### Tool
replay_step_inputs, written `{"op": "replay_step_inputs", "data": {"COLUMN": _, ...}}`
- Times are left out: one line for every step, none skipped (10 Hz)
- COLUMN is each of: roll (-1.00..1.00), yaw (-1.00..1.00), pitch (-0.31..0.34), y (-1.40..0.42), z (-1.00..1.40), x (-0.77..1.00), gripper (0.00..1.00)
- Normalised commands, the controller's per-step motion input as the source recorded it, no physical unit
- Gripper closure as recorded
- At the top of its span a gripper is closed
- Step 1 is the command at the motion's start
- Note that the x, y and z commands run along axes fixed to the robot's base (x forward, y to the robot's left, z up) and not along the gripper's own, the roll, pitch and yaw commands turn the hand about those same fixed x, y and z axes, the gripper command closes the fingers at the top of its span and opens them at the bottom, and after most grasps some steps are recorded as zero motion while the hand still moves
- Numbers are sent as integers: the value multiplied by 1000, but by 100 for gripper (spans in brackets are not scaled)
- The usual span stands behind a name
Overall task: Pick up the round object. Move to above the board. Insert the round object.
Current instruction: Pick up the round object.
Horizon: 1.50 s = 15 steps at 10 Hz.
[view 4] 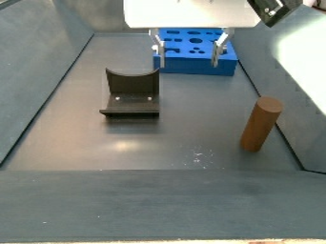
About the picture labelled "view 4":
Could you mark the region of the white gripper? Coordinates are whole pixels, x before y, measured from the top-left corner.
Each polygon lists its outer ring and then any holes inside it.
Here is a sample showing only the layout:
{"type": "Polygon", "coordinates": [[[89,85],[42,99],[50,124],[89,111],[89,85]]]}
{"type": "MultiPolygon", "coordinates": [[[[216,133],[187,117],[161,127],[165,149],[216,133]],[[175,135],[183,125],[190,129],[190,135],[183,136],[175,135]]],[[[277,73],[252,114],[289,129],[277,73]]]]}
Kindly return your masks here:
{"type": "MultiPolygon", "coordinates": [[[[234,36],[234,28],[252,28],[260,22],[248,0],[123,0],[125,22],[130,28],[222,28],[213,43],[211,66],[234,36]]],[[[159,29],[150,29],[153,49],[166,66],[165,41],[159,29]]]]}

